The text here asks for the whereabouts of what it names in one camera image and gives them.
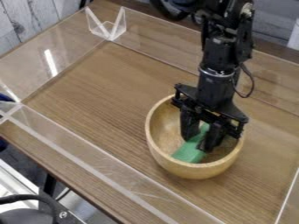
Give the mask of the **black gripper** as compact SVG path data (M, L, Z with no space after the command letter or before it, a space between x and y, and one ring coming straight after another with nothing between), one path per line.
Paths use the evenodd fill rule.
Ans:
M182 138L189 141L201 133L198 149L211 153L227 135L241 138L247 115L234 104L241 68L213 71L201 68L198 86L178 83L173 105L181 110Z

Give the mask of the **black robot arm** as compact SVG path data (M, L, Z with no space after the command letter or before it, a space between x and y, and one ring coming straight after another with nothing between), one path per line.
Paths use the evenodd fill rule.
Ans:
M202 60L198 85L178 83L173 104L181 109L182 138L202 134L197 148L213 152L226 136L241 138L249 116L234 103L239 75L253 57L253 0L150 0L173 21L201 24Z

